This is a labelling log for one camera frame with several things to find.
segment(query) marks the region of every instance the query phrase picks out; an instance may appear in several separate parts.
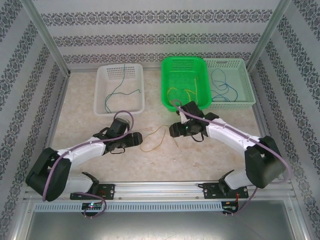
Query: green plastic basket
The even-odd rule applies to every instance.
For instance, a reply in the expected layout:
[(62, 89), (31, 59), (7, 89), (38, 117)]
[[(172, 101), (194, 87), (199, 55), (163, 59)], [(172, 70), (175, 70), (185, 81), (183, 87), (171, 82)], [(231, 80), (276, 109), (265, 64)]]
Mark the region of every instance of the green plastic basket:
[(170, 111), (176, 111), (172, 101), (185, 105), (195, 101), (199, 109), (211, 104), (210, 83), (206, 62), (195, 56), (170, 56), (161, 64), (161, 100)]
[[(209, 109), (247, 109), (256, 103), (254, 91), (246, 69), (245, 61), (241, 58), (204, 58), (207, 65), (208, 78), (212, 94), (212, 103)], [(225, 81), (234, 90), (223, 94), (218, 91), (213, 81), (223, 84)], [(224, 101), (223, 94), (230, 101)]]

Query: damask pattern wall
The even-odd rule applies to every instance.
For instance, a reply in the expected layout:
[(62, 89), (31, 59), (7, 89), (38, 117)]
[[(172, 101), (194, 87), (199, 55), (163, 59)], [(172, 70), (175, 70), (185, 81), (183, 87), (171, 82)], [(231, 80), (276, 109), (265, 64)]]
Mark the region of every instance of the damask pattern wall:
[(0, 240), (19, 212), (29, 167), (47, 143), (65, 82), (18, 0), (0, 0)]
[(293, 0), (251, 72), (312, 239), (320, 239), (319, 59), (320, 2)]
[(279, 0), (34, 0), (70, 69), (159, 67), (168, 56), (247, 61)]

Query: blue wire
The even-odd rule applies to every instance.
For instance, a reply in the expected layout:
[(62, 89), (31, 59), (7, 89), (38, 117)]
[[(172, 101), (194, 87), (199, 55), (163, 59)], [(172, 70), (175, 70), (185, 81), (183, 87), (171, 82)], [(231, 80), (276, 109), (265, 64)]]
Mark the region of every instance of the blue wire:
[(124, 83), (124, 80), (125, 80), (125, 72), (126, 72), (126, 65), (124, 64), (124, 65), (123, 65), (123, 79), (122, 79), (120, 85), (117, 86), (117, 87), (113, 90), (113, 92), (112, 92), (111, 94), (109, 94), (108, 96), (106, 96), (106, 98), (105, 98), (105, 100), (104, 100), (104, 109), (105, 109), (105, 111), (106, 111), (107, 114), (110, 114), (110, 113), (111, 113), (110, 108), (107, 106), (107, 101), (109, 100), (109, 98), (111, 98), (112, 95), (116, 95), (116, 94), (130, 95), (130, 94), (133, 94), (133, 93), (136, 92), (136, 91), (139, 91), (139, 93), (141, 93), (141, 92), (140, 92), (140, 89), (134, 90), (133, 92), (130, 92), (130, 93), (123, 93), (123, 92), (116, 92), (116, 93), (115, 93), (115, 91)]
[[(223, 73), (223, 75), (224, 75), (224, 81), (213, 80), (212, 74), (213, 74), (214, 71), (216, 71), (216, 70), (220, 70), (220, 71)], [(216, 96), (214, 96), (214, 97), (211, 99), (212, 102), (213, 102), (214, 99), (216, 99), (216, 98), (218, 98), (218, 99), (224, 99), (225, 102), (231, 102), (231, 101), (229, 100), (229, 98), (227, 98), (226, 96), (224, 96), (225, 94), (227, 94), (227, 93), (229, 92), (229, 88), (231, 88), (232, 90), (234, 90), (235, 93), (236, 93), (236, 97), (235, 97), (235, 100), (234, 100), (233, 102), (235, 102), (235, 101), (238, 99), (238, 96), (239, 96), (239, 95), (238, 95), (237, 90), (235, 90), (232, 86), (230, 86), (229, 84), (227, 84), (227, 76), (226, 76), (226, 74), (225, 74), (225, 72), (224, 72), (223, 70), (221, 70), (220, 68), (214, 69), (214, 70), (211, 72), (210, 77), (211, 77), (212, 84), (216, 87), (216, 89), (218, 89), (219, 91), (225, 91), (225, 90), (227, 90), (227, 91), (224, 92), (224, 93), (218, 93), (218, 92), (215, 91), (215, 90), (211, 90), (212, 92), (215, 92), (215, 93), (217, 94)]]

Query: white plastic basket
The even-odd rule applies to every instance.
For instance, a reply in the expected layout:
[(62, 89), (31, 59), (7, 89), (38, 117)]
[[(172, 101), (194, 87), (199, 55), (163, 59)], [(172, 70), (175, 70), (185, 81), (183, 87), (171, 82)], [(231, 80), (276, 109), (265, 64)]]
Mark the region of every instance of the white plastic basket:
[[(213, 101), (209, 106), (209, 109), (247, 109), (256, 103), (254, 92), (251, 87), (250, 79), (246, 69), (245, 61), (241, 58), (204, 58), (207, 66), (208, 77), (210, 81), (211, 94), (216, 90), (212, 82), (212, 73), (214, 70), (220, 69), (225, 74), (227, 83), (237, 91), (236, 101), (234, 99), (234, 92), (230, 91), (225, 94), (231, 101), (222, 101), (220, 98)], [(216, 72), (218, 78), (216, 80), (223, 79), (222, 72)]]
[[(114, 94), (106, 102), (108, 107), (106, 108), (106, 97), (112, 94), (114, 90)], [(140, 64), (112, 64), (98, 68), (94, 91), (94, 114), (111, 117), (120, 110), (126, 110), (132, 114), (140, 114), (144, 109), (144, 71)]]

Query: white mesh basket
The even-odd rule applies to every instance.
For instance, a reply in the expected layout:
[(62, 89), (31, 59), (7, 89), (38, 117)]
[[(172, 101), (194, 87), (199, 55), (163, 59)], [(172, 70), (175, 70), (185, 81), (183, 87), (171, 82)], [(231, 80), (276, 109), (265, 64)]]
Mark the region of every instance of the white mesh basket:
[[(114, 94), (105, 102), (106, 97), (114, 90)], [(140, 64), (112, 64), (98, 68), (94, 91), (94, 114), (111, 117), (120, 110), (140, 114), (144, 109), (144, 71)]]

